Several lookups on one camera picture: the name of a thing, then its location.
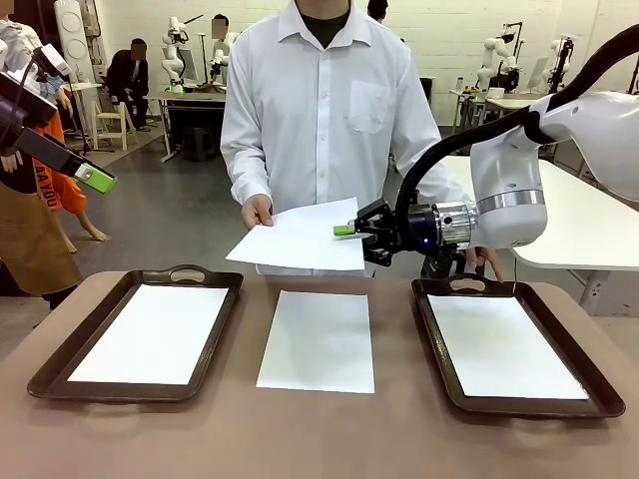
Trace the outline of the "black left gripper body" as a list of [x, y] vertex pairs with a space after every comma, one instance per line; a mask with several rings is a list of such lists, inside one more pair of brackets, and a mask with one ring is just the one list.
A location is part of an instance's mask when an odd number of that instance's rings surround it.
[[57, 112], [57, 107], [34, 94], [24, 94], [18, 103], [0, 95], [0, 156], [15, 152], [15, 143], [24, 128], [41, 128]]

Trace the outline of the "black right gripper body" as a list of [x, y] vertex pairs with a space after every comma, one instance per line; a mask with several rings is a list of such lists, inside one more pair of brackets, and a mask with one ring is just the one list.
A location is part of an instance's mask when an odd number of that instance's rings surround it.
[[422, 255], [437, 252], [437, 223], [430, 204], [399, 205], [395, 216], [402, 250]]

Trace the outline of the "white A4 paper sheet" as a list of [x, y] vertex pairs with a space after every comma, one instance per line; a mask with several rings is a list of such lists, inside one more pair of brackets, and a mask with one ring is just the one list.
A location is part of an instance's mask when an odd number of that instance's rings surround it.
[[516, 298], [431, 295], [428, 302], [466, 396], [588, 398]]
[[375, 393], [368, 298], [283, 290], [256, 387]]
[[282, 212], [273, 217], [272, 226], [252, 228], [226, 259], [281, 268], [363, 270], [361, 238], [334, 233], [357, 212], [356, 198]]
[[186, 385], [228, 291], [141, 285], [70, 382]]

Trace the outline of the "person's right forearm white sleeve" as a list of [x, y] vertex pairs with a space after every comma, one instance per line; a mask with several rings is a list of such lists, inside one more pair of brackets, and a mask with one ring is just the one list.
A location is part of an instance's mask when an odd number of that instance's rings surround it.
[[266, 156], [261, 146], [225, 145], [222, 153], [232, 183], [232, 196], [240, 205], [254, 196], [272, 198]]

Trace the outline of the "person's left forearm white sleeve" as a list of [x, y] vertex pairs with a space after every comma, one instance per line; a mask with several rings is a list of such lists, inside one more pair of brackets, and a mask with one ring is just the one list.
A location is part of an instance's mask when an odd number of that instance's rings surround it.
[[[416, 164], [424, 150], [415, 154], [408, 153], [396, 157], [396, 167], [405, 179], [408, 172]], [[416, 186], [419, 199], [422, 203], [439, 204], [465, 201], [471, 197], [463, 186], [452, 176], [443, 162], [432, 167]]]

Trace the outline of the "person's right hand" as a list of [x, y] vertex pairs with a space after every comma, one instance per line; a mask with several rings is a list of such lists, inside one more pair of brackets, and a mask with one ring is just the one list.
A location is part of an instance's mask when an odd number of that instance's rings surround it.
[[272, 227], [272, 200], [267, 195], [249, 197], [242, 206], [241, 216], [246, 228], [250, 231], [256, 226]]

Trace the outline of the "white folding chair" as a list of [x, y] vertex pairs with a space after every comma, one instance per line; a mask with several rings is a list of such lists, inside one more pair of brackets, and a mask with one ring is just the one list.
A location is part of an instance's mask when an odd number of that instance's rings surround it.
[[128, 151], [129, 114], [124, 103], [118, 103], [113, 111], [103, 111], [102, 107], [92, 104], [91, 139], [95, 150], [100, 149], [100, 142], [118, 140], [123, 152]]

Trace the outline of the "tall white air conditioner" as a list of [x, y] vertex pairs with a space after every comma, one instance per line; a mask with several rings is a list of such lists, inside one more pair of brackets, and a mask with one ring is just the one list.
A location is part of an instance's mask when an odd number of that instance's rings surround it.
[[85, 26], [77, 0], [56, 0], [54, 12], [63, 56], [77, 83], [94, 83]]

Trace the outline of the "seated man in black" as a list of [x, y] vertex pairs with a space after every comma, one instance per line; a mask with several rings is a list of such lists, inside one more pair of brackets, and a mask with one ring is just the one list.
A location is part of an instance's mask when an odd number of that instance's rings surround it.
[[143, 39], [133, 39], [128, 50], [114, 54], [107, 70], [107, 87], [112, 97], [126, 104], [136, 130], [148, 131], [149, 66]]

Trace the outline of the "person torso in white shirt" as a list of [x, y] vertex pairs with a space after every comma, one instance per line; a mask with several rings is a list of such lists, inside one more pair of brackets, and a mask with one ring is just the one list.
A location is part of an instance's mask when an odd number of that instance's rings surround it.
[[262, 147], [272, 217], [367, 205], [397, 156], [439, 138], [410, 49], [354, 0], [290, 0], [231, 49], [221, 148]]

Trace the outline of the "brown plastic serving tray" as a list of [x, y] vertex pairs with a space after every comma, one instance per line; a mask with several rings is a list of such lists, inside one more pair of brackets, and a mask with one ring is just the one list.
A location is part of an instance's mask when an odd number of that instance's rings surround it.
[[[534, 419], [603, 419], [619, 417], [626, 405], [604, 374], [564, 327], [539, 294], [522, 282], [498, 282], [477, 274], [461, 274], [447, 279], [416, 279], [411, 284], [419, 315], [450, 401], [471, 413]], [[584, 399], [517, 398], [511, 394], [471, 396], [462, 390], [460, 376], [452, 361], [451, 347], [445, 343], [432, 309], [437, 298], [515, 299], [551, 350], [585, 388]]]
[[[244, 276], [238, 272], [210, 271], [193, 264], [181, 264], [165, 270], [131, 270], [126, 272], [98, 305], [83, 319], [51, 357], [34, 374], [27, 385], [30, 395], [41, 399], [86, 403], [178, 403], [194, 397], [201, 389], [217, 343], [231, 316]], [[115, 322], [125, 305], [141, 286], [180, 286], [211, 292], [226, 289], [221, 310], [213, 314], [215, 323], [204, 334], [204, 345], [196, 354], [194, 371], [185, 385], [171, 385], [154, 380], [127, 383], [122, 379], [107, 382], [73, 381], [72, 368], [89, 354], [90, 348]]]

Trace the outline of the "black plastic step stool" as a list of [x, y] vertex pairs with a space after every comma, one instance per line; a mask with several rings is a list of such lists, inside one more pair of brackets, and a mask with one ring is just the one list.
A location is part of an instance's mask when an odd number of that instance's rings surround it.
[[187, 160], [205, 162], [216, 155], [213, 135], [209, 128], [188, 127], [184, 131], [183, 154]]

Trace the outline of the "long white background table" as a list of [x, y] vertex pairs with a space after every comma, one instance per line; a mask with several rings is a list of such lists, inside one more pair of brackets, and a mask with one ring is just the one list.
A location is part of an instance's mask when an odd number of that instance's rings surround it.
[[543, 94], [513, 94], [501, 98], [487, 98], [484, 101], [480, 124], [499, 121], [513, 112], [529, 107], [543, 97]]

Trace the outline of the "grey computer monitor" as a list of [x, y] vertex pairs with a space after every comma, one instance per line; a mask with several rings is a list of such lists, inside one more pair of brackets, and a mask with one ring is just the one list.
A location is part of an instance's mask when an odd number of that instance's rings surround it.
[[530, 75], [527, 89], [535, 93], [544, 93], [547, 89], [548, 79], [551, 76], [547, 68], [548, 58], [539, 58]]

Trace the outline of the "tall black tripod stand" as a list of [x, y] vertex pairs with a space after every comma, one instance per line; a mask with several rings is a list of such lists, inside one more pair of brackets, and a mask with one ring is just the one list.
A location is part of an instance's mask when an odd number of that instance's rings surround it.
[[568, 35], [562, 35], [552, 43], [551, 50], [554, 53], [554, 60], [547, 84], [549, 94], [557, 93], [563, 84], [563, 78], [570, 68], [574, 45], [575, 39]]

